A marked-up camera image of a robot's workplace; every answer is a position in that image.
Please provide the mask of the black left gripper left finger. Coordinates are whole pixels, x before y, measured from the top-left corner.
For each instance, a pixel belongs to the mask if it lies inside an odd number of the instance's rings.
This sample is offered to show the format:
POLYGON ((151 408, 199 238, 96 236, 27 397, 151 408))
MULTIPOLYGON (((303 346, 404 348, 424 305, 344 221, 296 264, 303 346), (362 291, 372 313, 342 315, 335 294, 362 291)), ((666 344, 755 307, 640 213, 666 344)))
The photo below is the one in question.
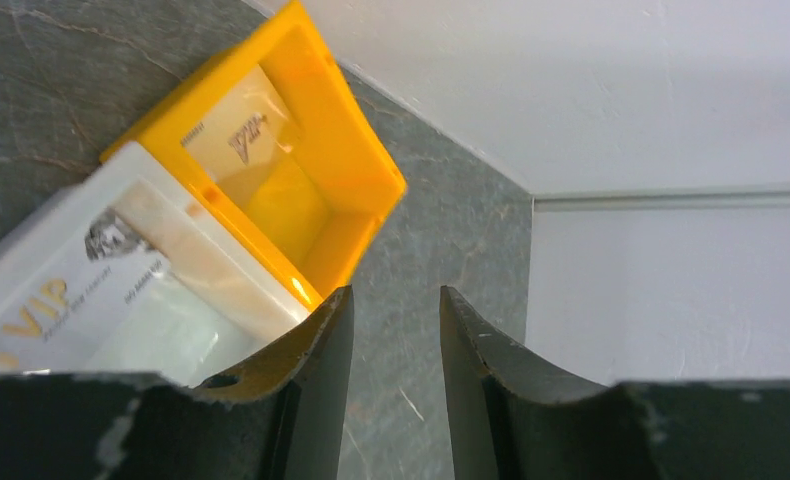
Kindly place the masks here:
POLYGON ((344 286, 194 388, 148 373, 0 374, 0 479, 333 479, 353 339, 344 286))

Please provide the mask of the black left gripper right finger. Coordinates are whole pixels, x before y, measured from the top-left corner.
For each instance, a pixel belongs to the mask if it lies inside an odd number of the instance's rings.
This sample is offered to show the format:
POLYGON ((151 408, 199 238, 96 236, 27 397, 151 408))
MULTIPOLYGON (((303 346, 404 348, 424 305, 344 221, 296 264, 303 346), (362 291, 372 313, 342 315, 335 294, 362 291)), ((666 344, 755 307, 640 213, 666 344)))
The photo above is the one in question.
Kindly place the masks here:
POLYGON ((440 290, 459 479, 790 479, 790 380, 626 381, 564 370, 440 290))

